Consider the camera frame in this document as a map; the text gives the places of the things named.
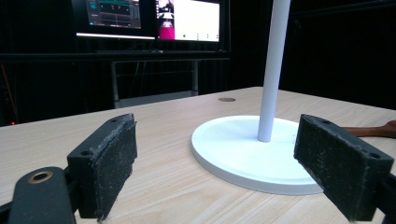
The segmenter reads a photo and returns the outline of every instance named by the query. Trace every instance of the clamp jaw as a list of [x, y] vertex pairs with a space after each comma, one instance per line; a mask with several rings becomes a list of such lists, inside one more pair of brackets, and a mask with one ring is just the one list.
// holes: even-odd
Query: clamp jaw
[[133, 114], [109, 119], [68, 156], [68, 167], [45, 167], [23, 176], [0, 223], [76, 223], [107, 217], [137, 157]]
[[294, 158], [349, 221], [371, 221], [379, 208], [396, 223], [391, 156], [326, 119], [301, 115]]

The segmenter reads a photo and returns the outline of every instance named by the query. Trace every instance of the wooden table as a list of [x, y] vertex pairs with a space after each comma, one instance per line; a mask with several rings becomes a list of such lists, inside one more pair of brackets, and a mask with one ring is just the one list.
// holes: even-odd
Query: wooden table
[[[284, 196], [240, 188], [213, 176], [192, 156], [191, 135], [199, 125], [259, 115], [261, 98], [262, 88], [256, 87], [0, 128], [0, 204], [12, 200], [20, 177], [45, 166], [65, 168], [66, 155], [103, 122], [134, 113], [138, 158], [109, 223], [348, 223], [322, 193]], [[394, 110], [279, 91], [276, 117], [298, 122], [301, 114], [340, 126], [381, 126], [396, 119]], [[396, 156], [395, 139], [363, 139]], [[377, 210], [374, 223], [383, 216]], [[78, 215], [77, 220], [96, 222]]]

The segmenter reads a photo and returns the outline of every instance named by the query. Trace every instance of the white round base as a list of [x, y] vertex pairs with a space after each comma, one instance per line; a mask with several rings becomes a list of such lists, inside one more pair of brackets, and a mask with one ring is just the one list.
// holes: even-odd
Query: white round base
[[257, 140], [259, 116], [213, 119], [192, 135], [192, 153], [207, 171], [247, 189], [305, 195], [323, 190], [293, 158], [298, 123], [274, 119], [272, 140]]

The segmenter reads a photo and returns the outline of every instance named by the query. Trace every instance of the white stand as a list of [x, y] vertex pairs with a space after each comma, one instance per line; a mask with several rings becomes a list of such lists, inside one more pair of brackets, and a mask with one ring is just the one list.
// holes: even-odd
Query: white stand
[[195, 159], [226, 181], [262, 192], [304, 195], [322, 189], [293, 158], [298, 124], [274, 118], [289, 8], [290, 0], [274, 1], [260, 117], [210, 120], [191, 141]]

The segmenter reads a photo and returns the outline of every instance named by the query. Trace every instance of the computer screen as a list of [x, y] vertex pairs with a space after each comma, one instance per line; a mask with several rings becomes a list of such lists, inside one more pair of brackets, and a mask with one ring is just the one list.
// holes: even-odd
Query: computer screen
[[155, 39], [152, 0], [72, 0], [76, 35]]
[[158, 39], [219, 42], [219, 1], [156, 0]]

